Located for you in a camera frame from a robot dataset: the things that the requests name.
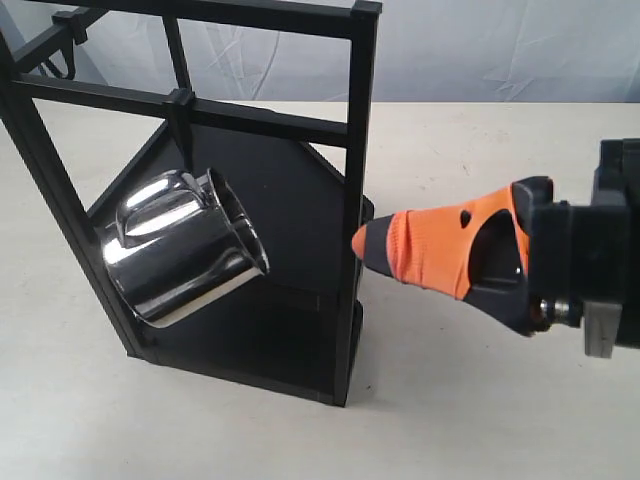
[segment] orange rubber tip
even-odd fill
[[[360,260],[364,258],[364,245],[367,240],[367,226],[363,225],[351,239],[351,248]]]

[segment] mug handle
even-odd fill
[[[128,231],[128,223],[133,215],[171,192],[187,192],[194,197],[201,209],[207,206],[207,196],[193,175],[183,170],[164,172],[138,188],[126,200],[120,202],[116,210],[115,223],[118,240],[123,248],[134,248],[147,243],[157,238],[157,235],[169,226],[164,225],[152,232],[140,235],[131,235]]]

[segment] black metal frame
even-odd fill
[[[346,149],[345,177],[344,180],[340,179],[344,181],[344,194],[342,261],[337,299],[295,289],[276,288],[267,292],[267,295],[281,295],[289,302],[315,302],[317,309],[326,306],[335,310],[337,330],[333,352],[332,392],[329,395],[326,392],[316,392],[314,395],[287,388],[268,378],[256,380],[243,378],[241,375],[219,375],[285,393],[313,397],[326,403],[344,405],[360,328],[354,322],[354,312],[359,308],[356,296],[360,265],[351,252],[350,241],[363,221],[364,167],[381,5],[362,0],[356,1],[350,9],[276,0],[70,0],[56,3],[81,8],[72,13],[57,14],[52,27],[13,55],[0,35],[0,114],[128,355],[158,363],[153,339],[139,327],[106,273],[100,241],[91,218],[101,209],[107,208],[108,199],[118,193],[127,177],[137,168],[137,159],[134,158],[96,204],[85,212],[32,98],[166,119],[166,125],[187,168],[192,165],[190,124]],[[179,89],[170,95],[163,95],[28,73],[57,51],[63,52],[71,73],[69,49],[73,48],[73,43],[85,41],[86,29],[109,10],[162,17]],[[347,122],[299,117],[196,98],[191,89],[178,18],[350,40]],[[143,150],[152,150],[163,132],[163,129],[158,130]]]

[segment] black vertical post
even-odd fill
[[[347,156],[342,224],[342,272],[338,299],[334,403],[344,406],[351,375],[351,335],[360,265],[351,251],[351,238],[362,222],[362,195],[373,89],[379,3],[358,0],[351,10],[351,66],[349,112],[347,118]]]
[[[146,358],[135,321],[108,278],[98,236],[36,109],[13,80],[19,75],[0,32],[0,116],[71,250],[130,356]]]
[[[169,53],[171,53],[171,62],[173,63],[173,71],[176,73],[176,81],[180,88],[188,88],[191,90],[191,79],[189,78],[189,69],[187,68],[187,57],[182,47],[182,38],[180,37],[180,27],[176,17],[162,17],[164,32],[167,35],[167,43],[169,44]]]

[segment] black horizontal bar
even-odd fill
[[[280,0],[56,0],[56,3],[323,37],[351,35],[351,10],[327,5]]]
[[[82,7],[75,9],[73,13],[79,15],[80,24],[86,29],[104,16],[107,10]],[[52,25],[13,53],[16,68],[19,72],[32,71],[72,38],[72,32],[67,25]]]
[[[57,78],[22,75],[16,83],[28,95],[54,102],[165,118],[167,95],[141,92]],[[334,147],[347,144],[347,125],[342,122],[277,113],[264,108],[197,99],[189,115],[198,125],[255,133]]]

